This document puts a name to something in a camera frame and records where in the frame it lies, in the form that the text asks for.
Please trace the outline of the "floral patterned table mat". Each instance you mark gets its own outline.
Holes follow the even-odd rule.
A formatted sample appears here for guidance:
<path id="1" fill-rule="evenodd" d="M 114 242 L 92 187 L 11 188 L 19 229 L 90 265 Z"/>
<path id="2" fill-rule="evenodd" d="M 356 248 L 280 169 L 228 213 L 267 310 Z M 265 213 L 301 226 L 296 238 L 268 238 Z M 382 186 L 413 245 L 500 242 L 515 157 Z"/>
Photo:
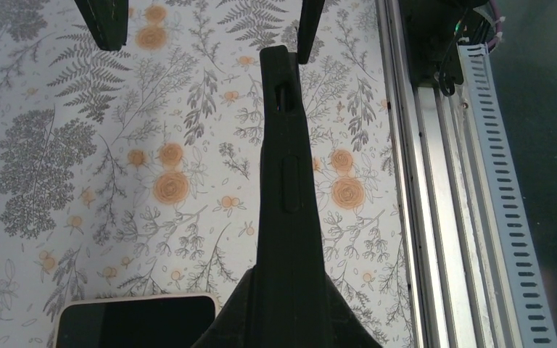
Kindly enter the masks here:
<path id="1" fill-rule="evenodd" d="M 97 47 L 74 1 L 0 1 L 0 347 L 50 347 L 71 302 L 224 303 L 255 263 L 259 51 L 299 1 L 131 1 Z M 326 271 L 384 347 L 412 347 L 375 1 L 327 1 L 300 68 Z"/>

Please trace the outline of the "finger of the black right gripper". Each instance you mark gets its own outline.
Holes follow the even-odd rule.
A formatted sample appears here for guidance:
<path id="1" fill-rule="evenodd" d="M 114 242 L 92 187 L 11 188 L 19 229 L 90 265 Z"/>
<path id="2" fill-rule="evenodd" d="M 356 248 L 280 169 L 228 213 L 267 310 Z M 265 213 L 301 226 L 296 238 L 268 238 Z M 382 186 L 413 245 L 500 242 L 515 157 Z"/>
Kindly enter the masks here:
<path id="1" fill-rule="evenodd" d="M 75 0 L 83 19 L 103 51 L 120 51 L 128 36 L 128 0 Z"/>
<path id="2" fill-rule="evenodd" d="M 306 65 L 309 61 L 324 4 L 324 0 L 302 1 L 297 29 L 297 59 L 300 65 Z"/>

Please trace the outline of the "phone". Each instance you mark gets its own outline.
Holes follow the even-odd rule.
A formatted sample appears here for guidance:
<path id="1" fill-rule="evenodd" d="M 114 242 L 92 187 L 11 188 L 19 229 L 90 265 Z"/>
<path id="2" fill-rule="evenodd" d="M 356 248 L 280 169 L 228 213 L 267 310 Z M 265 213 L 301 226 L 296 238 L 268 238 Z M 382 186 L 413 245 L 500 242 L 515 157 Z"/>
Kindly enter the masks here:
<path id="1" fill-rule="evenodd" d="M 219 312 L 207 293 L 77 301 L 59 314 L 52 347 L 192 347 Z"/>

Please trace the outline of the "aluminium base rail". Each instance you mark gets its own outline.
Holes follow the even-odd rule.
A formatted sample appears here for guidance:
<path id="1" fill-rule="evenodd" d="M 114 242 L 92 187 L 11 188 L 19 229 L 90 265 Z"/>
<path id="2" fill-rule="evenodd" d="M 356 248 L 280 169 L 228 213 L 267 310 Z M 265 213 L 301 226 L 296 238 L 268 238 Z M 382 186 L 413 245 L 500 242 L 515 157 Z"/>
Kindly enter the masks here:
<path id="1" fill-rule="evenodd" d="M 461 158 L 434 88 L 410 81 L 398 1 L 378 3 L 417 347 L 494 347 Z"/>

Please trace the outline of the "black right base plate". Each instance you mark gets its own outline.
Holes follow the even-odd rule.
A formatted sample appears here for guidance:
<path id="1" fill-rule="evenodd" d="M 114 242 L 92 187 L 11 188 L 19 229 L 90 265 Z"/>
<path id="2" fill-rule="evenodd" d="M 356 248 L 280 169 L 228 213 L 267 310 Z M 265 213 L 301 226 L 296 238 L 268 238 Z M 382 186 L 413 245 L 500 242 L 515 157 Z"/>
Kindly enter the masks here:
<path id="1" fill-rule="evenodd" d="M 483 44 L 491 24 L 480 13 L 487 1 L 402 0 L 411 82 L 452 96 L 463 83 L 459 46 Z"/>

